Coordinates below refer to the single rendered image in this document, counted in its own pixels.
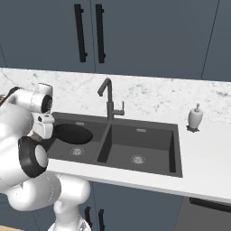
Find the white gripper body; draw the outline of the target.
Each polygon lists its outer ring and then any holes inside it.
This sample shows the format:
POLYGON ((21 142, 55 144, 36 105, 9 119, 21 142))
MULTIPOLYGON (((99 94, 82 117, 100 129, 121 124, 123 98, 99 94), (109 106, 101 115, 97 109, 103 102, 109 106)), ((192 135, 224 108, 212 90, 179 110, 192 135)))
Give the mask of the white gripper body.
POLYGON ((44 124, 41 122, 37 122, 34 124, 32 129, 32 136, 35 139, 50 139, 53 133, 53 124, 44 124))

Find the black frying pan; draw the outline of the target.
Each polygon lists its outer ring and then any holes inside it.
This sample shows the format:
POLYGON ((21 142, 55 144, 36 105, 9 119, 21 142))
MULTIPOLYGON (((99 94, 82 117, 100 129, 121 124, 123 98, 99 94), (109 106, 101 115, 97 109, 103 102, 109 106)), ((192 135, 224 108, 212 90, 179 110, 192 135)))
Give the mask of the black frying pan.
POLYGON ((93 134, 88 129, 70 124, 55 125, 52 136, 70 144, 85 144, 93 138, 93 134))

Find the dark grey double sink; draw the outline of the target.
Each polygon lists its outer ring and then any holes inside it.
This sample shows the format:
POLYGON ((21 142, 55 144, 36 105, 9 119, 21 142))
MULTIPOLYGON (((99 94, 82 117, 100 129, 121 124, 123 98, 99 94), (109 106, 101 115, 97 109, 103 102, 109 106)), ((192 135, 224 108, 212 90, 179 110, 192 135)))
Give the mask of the dark grey double sink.
POLYGON ((85 144, 70 144, 56 137, 46 140, 52 159, 88 163, 130 171, 182 176, 179 129, 175 124, 93 115, 55 112, 55 125, 79 125, 88 129, 93 138, 85 144))

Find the dark grey tap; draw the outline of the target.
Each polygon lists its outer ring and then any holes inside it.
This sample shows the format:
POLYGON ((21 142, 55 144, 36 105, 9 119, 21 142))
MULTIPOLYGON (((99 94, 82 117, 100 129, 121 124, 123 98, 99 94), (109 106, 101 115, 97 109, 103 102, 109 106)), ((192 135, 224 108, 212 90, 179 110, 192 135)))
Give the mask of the dark grey tap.
POLYGON ((115 116, 123 116, 125 114, 125 103, 122 103, 121 110, 114 109, 114 102, 112 98, 112 81, 109 78, 106 78, 99 90, 97 91, 100 97, 103 96, 103 93, 107 89, 107 102, 106 102, 106 111, 107 111, 107 120, 113 121, 115 116))

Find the dark blue lower cupboard door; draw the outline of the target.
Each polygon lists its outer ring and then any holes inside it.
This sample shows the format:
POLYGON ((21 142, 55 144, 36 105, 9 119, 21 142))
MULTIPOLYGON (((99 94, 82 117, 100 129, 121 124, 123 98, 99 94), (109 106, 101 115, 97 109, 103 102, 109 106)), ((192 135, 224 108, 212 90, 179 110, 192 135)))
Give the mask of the dark blue lower cupboard door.
POLYGON ((0 225, 23 231, 48 231, 55 222, 53 206, 34 211, 13 209, 5 194, 0 194, 0 225))
POLYGON ((181 196, 93 183, 97 212, 104 209, 105 231, 174 231, 181 196))

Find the dark blue cupboard door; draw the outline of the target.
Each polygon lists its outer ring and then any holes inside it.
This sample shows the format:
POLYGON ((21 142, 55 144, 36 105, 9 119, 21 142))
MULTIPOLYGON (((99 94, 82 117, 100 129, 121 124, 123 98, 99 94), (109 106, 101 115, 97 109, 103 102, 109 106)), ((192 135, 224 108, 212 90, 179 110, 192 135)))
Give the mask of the dark blue cupboard door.
POLYGON ((13 209, 5 194, 0 194, 0 225, 23 231, 48 231, 55 222, 53 206, 34 211, 13 209))
POLYGON ((181 196, 93 183, 97 212, 104 209, 105 231, 174 231, 181 196))
POLYGON ((96 4, 102 4, 104 74, 200 79, 218 0, 91 0, 97 50, 96 4))
POLYGON ((0 46, 6 66, 94 72, 89 0, 0 0, 0 46), (82 14, 85 62, 79 60, 74 5, 82 14))
POLYGON ((231 82, 231 0, 219 0, 202 79, 231 82))

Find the dark blue upper cupboard door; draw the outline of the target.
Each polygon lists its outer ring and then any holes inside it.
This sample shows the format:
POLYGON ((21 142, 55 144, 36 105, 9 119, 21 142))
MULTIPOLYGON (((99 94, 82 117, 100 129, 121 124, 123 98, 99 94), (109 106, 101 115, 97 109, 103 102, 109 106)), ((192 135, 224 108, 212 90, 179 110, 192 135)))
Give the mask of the dark blue upper cupboard door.
POLYGON ((231 82, 231 0, 219 0, 202 79, 231 82))
POLYGON ((89 0, 0 0, 0 46, 6 66, 94 72, 89 0), (85 62, 79 60, 74 5, 82 14, 85 62))
POLYGON ((96 4, 102 4, 104 74, 200 79, 218 0, 91 0, 97 50, 96 4))

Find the white soap dispenser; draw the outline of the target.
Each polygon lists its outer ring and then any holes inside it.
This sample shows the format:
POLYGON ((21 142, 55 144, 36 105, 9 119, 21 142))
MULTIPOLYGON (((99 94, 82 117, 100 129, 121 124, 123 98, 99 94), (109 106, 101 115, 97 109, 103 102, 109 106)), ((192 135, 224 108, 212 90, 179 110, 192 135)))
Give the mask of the white soap dispenser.
POLYGON ((199 125, 202 121, 202 117, 203 117, 203 112, 199 108, 199 104, 197 104, 195 108, 192 108, 189 111, 187 129, 190 130, 191 132, 197 132, 199 130, 199 125))

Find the grey dishwasher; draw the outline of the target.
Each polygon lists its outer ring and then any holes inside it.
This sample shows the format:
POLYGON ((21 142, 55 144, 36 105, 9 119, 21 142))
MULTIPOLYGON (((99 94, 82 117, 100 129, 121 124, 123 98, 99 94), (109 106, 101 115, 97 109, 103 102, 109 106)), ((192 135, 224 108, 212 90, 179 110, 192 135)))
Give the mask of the grey dishwasher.
POLYGON ((231 231, 231 213, 195 206, 189 203, 189 199, 184 197, 181 202, 174 231, 231 231))

